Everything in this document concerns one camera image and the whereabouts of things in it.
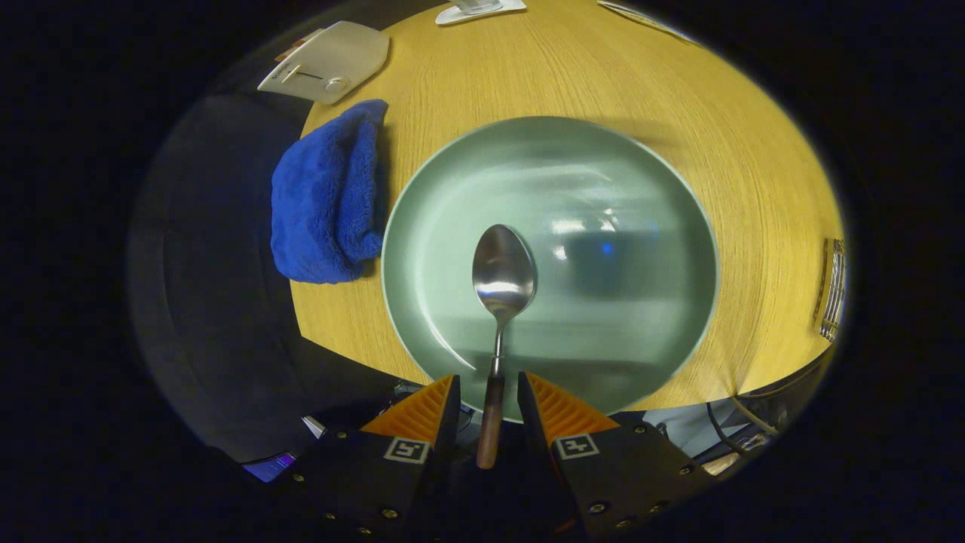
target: blue towel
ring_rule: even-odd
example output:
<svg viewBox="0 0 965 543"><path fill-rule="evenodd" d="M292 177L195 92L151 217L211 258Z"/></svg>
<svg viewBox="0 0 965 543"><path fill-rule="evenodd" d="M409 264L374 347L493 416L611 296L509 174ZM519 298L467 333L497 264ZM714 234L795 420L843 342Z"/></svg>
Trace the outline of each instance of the blue towel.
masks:
<svg viewBox="0 0 965 543"><path fill-rule="evenodd" d="M271 252L282 275L351 281L378 256L375 136L387 107L356 103L285 151L271 177Z"/></svg>

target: metal spoon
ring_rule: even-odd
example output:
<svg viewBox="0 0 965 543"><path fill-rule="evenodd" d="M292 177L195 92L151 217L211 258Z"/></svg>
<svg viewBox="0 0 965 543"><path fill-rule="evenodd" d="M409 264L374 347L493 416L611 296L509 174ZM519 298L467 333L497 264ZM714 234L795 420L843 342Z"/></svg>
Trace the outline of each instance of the metal spoon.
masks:
<svg viewBox="0 0 965 543"><path fill-rule="evenodd" d="M473 286L482 305L496 317L496 347L485 386L480 446L476 451L476 465L488 470L496 463L499 425L503 421L503 330L536 294L533 258L507 226L495 224L482 233L473 259Z"/></svg>

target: wood grain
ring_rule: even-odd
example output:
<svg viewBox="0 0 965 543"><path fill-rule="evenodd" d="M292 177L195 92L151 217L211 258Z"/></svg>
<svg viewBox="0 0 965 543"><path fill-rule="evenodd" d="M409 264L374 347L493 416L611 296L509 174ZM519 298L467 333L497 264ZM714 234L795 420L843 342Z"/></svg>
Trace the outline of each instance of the wood grain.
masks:
<svg viewBox="0 0 965 543"><path fill-rule="evenodd" d="M842 238L831 185L805 136L753 81L712 51L592 0L528 0L523 13L439 27L438 7L385 32L385 67L305 133L359 100L389 103L390 202L451 139L527 115L585 119L629 134L693 187L720 251L717 311L693 359L634 406L662 409L768 385L827 348L813 325L823 240ZM292 282L302 335L426 384L386 313L379 263L352 283Z"/></svg>

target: green plate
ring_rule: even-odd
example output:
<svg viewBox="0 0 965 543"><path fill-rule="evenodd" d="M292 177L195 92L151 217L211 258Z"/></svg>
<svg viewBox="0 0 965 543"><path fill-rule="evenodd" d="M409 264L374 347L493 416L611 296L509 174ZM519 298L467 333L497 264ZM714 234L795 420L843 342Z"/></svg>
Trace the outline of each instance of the green plate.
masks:
<svg viewBox="0 0 965 543"><path fill-rule="evenodd" d="M664 385L697 350L717 299L703 208L654 151L605 127L511 119L443 147L412 177L382 247L382 288L408 354L433 380L458 374L480 409L495 319L476 298L473 253L503 223L529 246L537 294L506 335L507 420L519 370L611 414Z"/></svg>

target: spoon handle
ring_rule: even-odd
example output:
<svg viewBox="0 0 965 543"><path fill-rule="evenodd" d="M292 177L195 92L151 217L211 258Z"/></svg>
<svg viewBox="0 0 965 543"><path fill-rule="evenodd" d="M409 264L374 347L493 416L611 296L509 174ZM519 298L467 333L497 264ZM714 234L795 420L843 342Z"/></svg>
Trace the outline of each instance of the spoon handle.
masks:
<svg viewBox="0 0 965 543"><path fill-rule="evenodd" d="M485 403L482 409L482 428L480 446L476 451L476 465L488 470L496 464L496 451L499 448L499 425L503 422L503 388L506 384L502 375L489 377L485 385Z"/></svg>

